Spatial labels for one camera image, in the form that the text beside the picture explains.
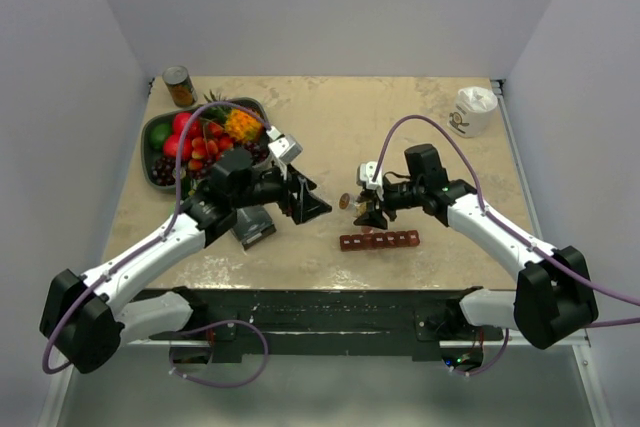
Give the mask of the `small pill bottle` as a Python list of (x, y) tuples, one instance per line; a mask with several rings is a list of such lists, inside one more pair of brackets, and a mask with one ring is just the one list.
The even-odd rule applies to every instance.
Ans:
[(372, 203), (359, 204), (357, 202), (358, 195), (359, 194), (353, 195), (350, 193), (342, 194), (338, 201), (339, 209), (349, 212), (354, 217), (358, 217), (365, 211), (373, 210), (375, 208), (375, 205), (373, 205)]

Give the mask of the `red weekly pill organizer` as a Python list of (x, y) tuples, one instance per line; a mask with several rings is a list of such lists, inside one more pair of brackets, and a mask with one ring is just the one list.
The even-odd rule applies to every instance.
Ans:
[(416, 230), (361, 233), (339, 237), (339, 247), (342, 252), (417, 247), (420, 242), (420, 236)]

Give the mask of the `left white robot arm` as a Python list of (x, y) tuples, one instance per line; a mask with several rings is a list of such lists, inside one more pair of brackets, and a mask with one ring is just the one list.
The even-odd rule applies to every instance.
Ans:
[(57, 371), (49, 363), (52, 350), (90, 373), (133, 341), (165, 332), (200, 337), (207, 315), (193, 295), (179, 289), (144, 301), (137, 295), (231, 230), (242, 208), (275, 203), (297, 225), (329, 213), (331, 206), (314, 194), (315, 187), (290, 165), (259, 173), (246, 150), (226, 152), (196, 192), (179, 201), (173, 216), (148, 237), (81, 275), (65, 270), (52, 280), (40, 322), (47, 339), (44, 372)]

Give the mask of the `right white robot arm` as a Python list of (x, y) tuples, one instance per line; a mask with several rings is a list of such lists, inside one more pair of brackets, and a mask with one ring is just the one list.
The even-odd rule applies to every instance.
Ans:
[(449, 179), (433, 145), (410, 147), (404, 156), (408, 173), (398, 182), (385, 179), (375, 161), (358, 167), (361, 213), (356, 224), (385, 230), (398, 211), (420, 208), (474, 242), (516, 282), (512, 291), (466, 293), (445, 316), (452, 337), (466, 340), (491, 326), (516, 330), (532, 346), (546, 349), (597, 320), (579, 250), (558, 249), (536, 238), (484, 203), (477, 188)]

